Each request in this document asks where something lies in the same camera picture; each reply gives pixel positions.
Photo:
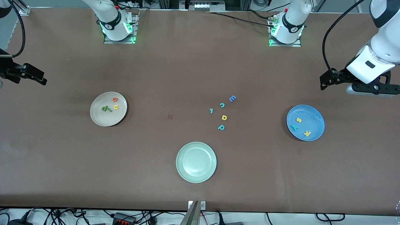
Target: brown table surface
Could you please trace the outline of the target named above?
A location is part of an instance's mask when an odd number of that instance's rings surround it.
[[[322,38],[338,16],[311,14],[302,47],[286,48],[268,47],[262,26],[150,11],[136,44],[107,45],[90,9],[33,9],[15,61],[40,68],[48,83],[5,81],[0,90],[1,205],[185,210],[197,199],[209,211],[395,214],[400,98],[319,87]],[[328,37],[331,66],[344,68],[376,31],[368,14],[346,16]],[[9,53],[20,37],[17,27]],[[399,83],[398,68],[393,74]],[[129,104],[114,127],[89,115],[107,91]],[[286,115],[298,104],[323,115],[318,140],[289,133]],[[192,141],[209,144],[218,159],[200,184],[175,166]]]

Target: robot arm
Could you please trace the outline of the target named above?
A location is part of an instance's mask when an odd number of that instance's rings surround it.
[[[0,18],[7,16],[12,10],[12,5],[7,1],[0,1]]]
[[[274,16],[279,18],[279,23],[271,36],[284,44],[294,43],[301,35],[311,9],[311,0],[291,0],[287,10]]]
[[[400,1],[372,0],[370,14],[379,31],[346,67],[365,84],[400,63]]]
[[[320,77],[321,90],[332,84],[352,83],[348,94],[394,96],[400,86],[390,84],[390,70],[400,64],[400,1],[372,0],[370,14],[378,33],[357,53],[345,69]]]
[[[111,0],[83,0],[88,4],[97,18],[100,21],[100,26],[103,29],[105,35],[113,41],[120,41],[126,38],[130,33],[132,33],[132,14],[125,10],[117,10],[114,3]],[[13,8],[11,5],[11,0],[0,0],[0,18],[7,16]],[[20,19],[22,30],[24,31],[24,26],[22,19]],[[24,46],[24,41],[21,50],[16,55],[9,55],[6,51],[0,49],[0,77],[3,79],[8,79],[14,83],[19,83],[21,78],[34,80],[42,85],[46,85],[47,80],[43,78],[44,72],[38,68],[25,63],[19,65],[13,62],[14,57],[18,56]],[[0,81],[0,88],[3,87],[3,82]]]
[[[132,14],[116,9],[111,0],[82,0],[96,14],[104,34],[113,41],[120,41],[132,33]]]

